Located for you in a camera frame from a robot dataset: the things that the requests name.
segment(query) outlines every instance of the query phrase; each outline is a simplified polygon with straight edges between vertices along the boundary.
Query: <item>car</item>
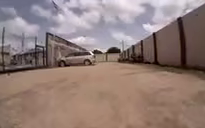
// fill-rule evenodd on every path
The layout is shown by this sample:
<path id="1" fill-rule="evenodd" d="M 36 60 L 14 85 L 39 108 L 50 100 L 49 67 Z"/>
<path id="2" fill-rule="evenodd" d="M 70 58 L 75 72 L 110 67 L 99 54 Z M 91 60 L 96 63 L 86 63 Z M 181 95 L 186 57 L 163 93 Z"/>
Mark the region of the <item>car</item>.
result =
<path id="1" fill-rule="evenodd" d="M 85 52 L 73 52 L 68 54 L 65 57 L 61 57 L 58 60 L 58 66 L 64 67 L 68 65 L 78 65 L 78 64 L 84 64 L 84 65 L 92 65 L 95 64 L 95 55 L 90 51 Z"/>

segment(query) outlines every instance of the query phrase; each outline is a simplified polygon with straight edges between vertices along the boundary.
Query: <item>pole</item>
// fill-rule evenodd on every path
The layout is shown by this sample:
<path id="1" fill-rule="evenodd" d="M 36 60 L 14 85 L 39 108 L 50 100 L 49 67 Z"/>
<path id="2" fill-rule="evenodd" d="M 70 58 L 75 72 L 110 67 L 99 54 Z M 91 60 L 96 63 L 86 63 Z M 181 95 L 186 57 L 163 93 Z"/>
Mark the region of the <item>pole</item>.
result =
<path id="1" fill-rule="evenodd" d="M 124 52 L 124 50 L 125 50 L 125 43 L 124 43 L 123 40 L 121 41 L 121 45 L 122 45 L 122 52 Z"/>
<path id="2" fill-rule="evenodd" d="M 2 70 L 5 71 L 5 60 L 4 60 L 4 43 L 5 43 L 5 27 L 2 30 Z"/>
<path id="3" fill-rule="evenodd" d="M 35 37 L 35 66 L 37 66 L 37 37 Z"/>
<path id="4" fill-rule="evenodd" d="M 22 33 L 22 52 L 24 52 L 24 41 L 25 41 L 25 34 Z"/>

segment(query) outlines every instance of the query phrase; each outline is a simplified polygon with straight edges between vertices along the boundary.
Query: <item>sky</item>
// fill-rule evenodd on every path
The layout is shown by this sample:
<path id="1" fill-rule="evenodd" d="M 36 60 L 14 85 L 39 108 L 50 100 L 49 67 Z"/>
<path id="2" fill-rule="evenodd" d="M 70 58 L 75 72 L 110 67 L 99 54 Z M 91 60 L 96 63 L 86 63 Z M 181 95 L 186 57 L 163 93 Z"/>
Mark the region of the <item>sky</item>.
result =
<path id="1" fill-rule="evenodd" d="M 45 44 L 50 32 L 88 50 L 129 47 L 196 9 L 205 0 L 0 0 L 0 44 L 20 51 Z"/>

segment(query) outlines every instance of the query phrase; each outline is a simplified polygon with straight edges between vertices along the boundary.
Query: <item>metal fence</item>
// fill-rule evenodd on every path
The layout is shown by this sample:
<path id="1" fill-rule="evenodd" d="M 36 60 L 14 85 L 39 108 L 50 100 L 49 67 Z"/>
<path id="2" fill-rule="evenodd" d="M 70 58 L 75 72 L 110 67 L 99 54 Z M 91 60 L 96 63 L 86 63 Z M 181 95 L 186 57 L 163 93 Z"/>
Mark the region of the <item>metal fence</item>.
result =
<path id="1" fill-rule="evenodd" d="M 36 36 L 0 31 L 0 72 L 46 65 L 46 49 Z"/>

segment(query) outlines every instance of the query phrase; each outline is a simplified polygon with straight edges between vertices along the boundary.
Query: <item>gravel ground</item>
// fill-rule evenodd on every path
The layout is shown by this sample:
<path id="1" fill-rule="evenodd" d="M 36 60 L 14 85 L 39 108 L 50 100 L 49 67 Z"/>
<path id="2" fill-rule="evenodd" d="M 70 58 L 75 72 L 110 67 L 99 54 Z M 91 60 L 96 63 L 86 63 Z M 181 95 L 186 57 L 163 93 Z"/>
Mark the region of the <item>gravel ground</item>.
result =
<path id="1" fill-rule="evenodd" d="M 0 128 L 205 128 L 205 73 L 101 63 L 0 75 Z"/>

